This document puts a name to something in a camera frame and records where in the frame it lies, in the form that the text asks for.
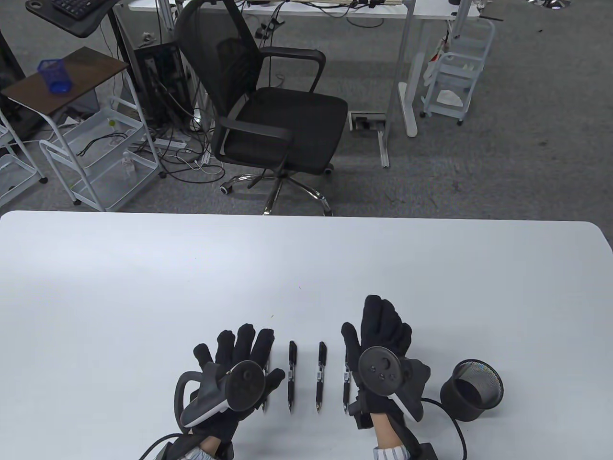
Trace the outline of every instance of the blue mesh cup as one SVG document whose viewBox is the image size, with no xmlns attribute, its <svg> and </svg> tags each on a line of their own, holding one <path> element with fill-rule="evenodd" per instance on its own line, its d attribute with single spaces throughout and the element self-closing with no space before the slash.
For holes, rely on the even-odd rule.
<svg viewBox="0 0 613 460">
<path fill-rule="evenodd" d="M 72 88 L 72 81 L 68 76 L 63 59 L 46 59 L 41 61 L 38 71 L 52 94 L 65 94 Z"/>
</svg>

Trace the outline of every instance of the chair backrest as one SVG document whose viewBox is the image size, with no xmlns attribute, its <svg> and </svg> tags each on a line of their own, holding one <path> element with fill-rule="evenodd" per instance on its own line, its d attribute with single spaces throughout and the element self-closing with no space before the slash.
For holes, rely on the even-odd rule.
<svg viewBox="0 0 613 460">
<path fill-rule="evenodd" d="M 175 40 L 217 114 L 226 117 L 256 90 L 263 57 L 234 0 L 211 3 L 191 0 L 177 19 Z"/>
</svg>

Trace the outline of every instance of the black office chair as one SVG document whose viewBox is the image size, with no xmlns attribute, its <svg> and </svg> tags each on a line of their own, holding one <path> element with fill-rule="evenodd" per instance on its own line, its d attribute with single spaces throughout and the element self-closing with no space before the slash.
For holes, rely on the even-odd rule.
<svg viewBox="0 0 613 460">
<path fill-rule="evenodd" d="M 232 185 L 274 180 L 264 215 L 270 214 L 284 182 L 318 200 L 324 215 L 332 215 L 325 197 L 293 178 L 297 172 L 321 175 L 330 164 L 347 119 L 347 103 L 314 93 L 326 57 L 317 50 L 260 48 L 251 36 L 234 0 L 192 0 L 181 12 L 175 40 L 206 89 L 215 111 L 211 149 L 224 162 L 263 169 L 224 182 L 224 194 Z M 319 64 L 309 92 L 282 88 L 256 89 L 264 58 L 308 59 Z M 238 102 L 245 102 L 238 109 Z M 234 119 L 230 112 L 238 111 Z"/>
</svg>

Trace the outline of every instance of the black pen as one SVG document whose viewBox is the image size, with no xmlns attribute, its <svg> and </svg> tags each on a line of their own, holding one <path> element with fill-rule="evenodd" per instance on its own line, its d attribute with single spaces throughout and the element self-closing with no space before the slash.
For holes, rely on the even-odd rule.
<svg viewBox="0 0 613 460">
<path fill-rule="evenodd" d="M 266 360 L 266 364 L 264 364 L 264 377 L 266 377 L 268 375 L 268 367 L 270 365 L 270 355 L 268 356 L 268 359 Z M 268 404 L 268 396 L 264 397 L 264 400 L 262 401 L 262 412 L 266 412 L 266 405 Z"/>
<path fill-rule="evenodd" d="M 318 358 L 318 371 L 317 371 L 317 393 L 315 395 L 315 407 L 317 412 L 321 409 L 321 401 L 324 397 L 324 368 L 326 366 L 326 357 L 328 355 L 328 348 L 324 342 L 319 343 L 319 358 Z"/>
<path fill-rule="evenodd" d="M 296 379 L 296 359 L 298 358 L 298 347 L 292 340 L 289 342 L 289 372 L 287 373 L 287 406 L 292 412 L 294 404 L 294 381 Z"/>
<path fill-rule="evenodd" d="M 349 405 L 349 392 L 351 391 L 351 372 L 349 371 L 349 363 L 347 362 L 347 351 L 345 350 L 345 375 L 343 380 L 343 408 L 347 413 L 347 406 Z"/>
</svg>

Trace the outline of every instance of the chair armrest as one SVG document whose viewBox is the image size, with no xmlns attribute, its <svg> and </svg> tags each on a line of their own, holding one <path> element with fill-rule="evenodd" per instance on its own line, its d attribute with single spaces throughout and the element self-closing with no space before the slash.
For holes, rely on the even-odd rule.
<svg viewBox="0 0 613 460">
<path fill-rule="evenodd" d="M 248 132 L 249 134 L 255 134 L 256 136 L 272 137 L 285 142 L 285 154 L 280 159 L 277 169 L 280 171 L 285 166 L 287 155 L 289 154 L 288 147 L 294 140 L 292 132 L 285 128 L 278 128 L 277 126 L 259 125 L 257 123 L 248 123 L 247 121 L 230 120 L 226 117 L 218 117 L 215 122 L 222 128 L 229 129 L 230 131 Z"/>
<path fill-rule="evenodd" d="M 283 48 L 283 47 L 264 47 L 260 48 L 262 56 L 265 58 L 277 57 L 277 58 L 289 58 L 289 59 L 304 59 L 307 61 L 315 61 L 319 64 L 317 76 L 313 82 L 310 93 L 315 91 L 315 87 L 324 71 L 326 65 L 326 55 L 319 50 L 303 50 L 301 48 Z"/>
</svg>

